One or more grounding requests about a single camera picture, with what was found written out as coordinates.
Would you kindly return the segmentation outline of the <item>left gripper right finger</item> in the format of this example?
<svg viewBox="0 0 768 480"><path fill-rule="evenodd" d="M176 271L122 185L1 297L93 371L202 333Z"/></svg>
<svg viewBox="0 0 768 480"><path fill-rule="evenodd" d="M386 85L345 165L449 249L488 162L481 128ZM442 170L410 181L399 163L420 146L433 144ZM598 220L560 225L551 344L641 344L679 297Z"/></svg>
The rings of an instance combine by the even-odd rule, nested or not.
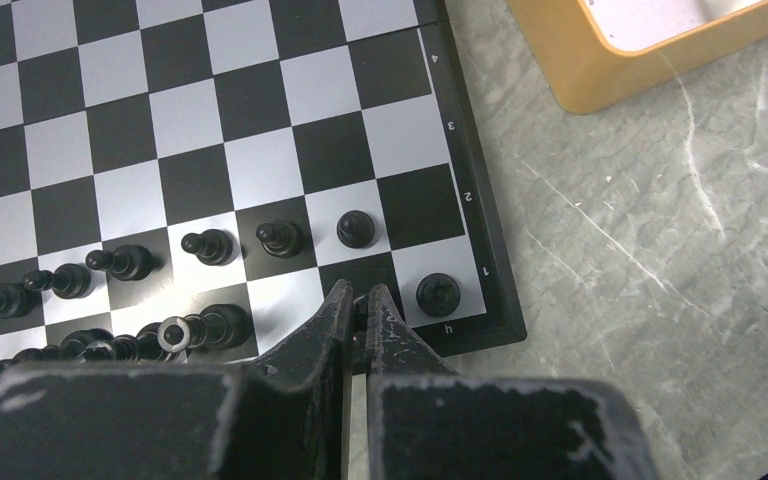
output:
<svg viewBox="0 0 768 480"><path fill-rule="evenodd" d="M374 479L655 479L630 402L577 378L467 376L368 296L367 432Z"/></svg>

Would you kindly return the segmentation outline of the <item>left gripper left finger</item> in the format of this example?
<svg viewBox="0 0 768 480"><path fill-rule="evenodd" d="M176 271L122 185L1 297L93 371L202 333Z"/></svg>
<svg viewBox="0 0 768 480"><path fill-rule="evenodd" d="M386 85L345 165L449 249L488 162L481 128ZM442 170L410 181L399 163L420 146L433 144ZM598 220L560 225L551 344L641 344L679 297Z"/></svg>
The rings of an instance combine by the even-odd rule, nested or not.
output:
<svg viewBox="0 0 768 480"><path fill-rule="evenodd" d="M343 479L354 293L249 362L28 362L0 374L0 479Z"/></svg>

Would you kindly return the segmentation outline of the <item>black pawn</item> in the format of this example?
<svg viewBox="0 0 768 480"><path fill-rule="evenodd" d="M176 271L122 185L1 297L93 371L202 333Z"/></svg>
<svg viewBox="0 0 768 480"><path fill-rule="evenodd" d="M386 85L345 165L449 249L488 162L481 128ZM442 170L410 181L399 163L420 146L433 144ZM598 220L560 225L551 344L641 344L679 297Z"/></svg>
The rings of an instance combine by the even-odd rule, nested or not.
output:
<svg viewBox="0 0 768 480"><path fill-rule="evenodd" d="M365 211L350 210L340 216L336 225L338 240L351 249L371 246L376 239L376 224Z"/></svg>
<svg viewBox="0 0 768 480"><path fill-rule="evenodd" d="M227 264L234 253L234 240L225 231L207 229L201 233L187 233L181 239L181 248L207 266Z"/></svg>
<svg viewBox="0 0 768 480"><path fill-rule="evenodd" d="M292 258L303 250L303 232L291 221L273 220L261 223L257 226L255 235L262 249L272 257Z"/></svg>
<svg viewBox="0 0 768 480"><path fill-rule="evenodd" d="M91 286L89 270L82 265L66 263L56 270L33 270L23 276L23 286L29 291L51 291L61 299L82 297Z"/></svg>
<svg viewBox="0 0 768 480"><path fill-rule="evenodd" d="M0 318L17 318L34 306L31 292L17 283L0 284Z"/></svg>
<svg viewBox="0 0 768 480"><path fill-rule="evenodd" d="M91 270L104 271L120 281L139 281L154 269L148 249L138 245L121 245L113 250L93 250L85 257Z"/></svg>

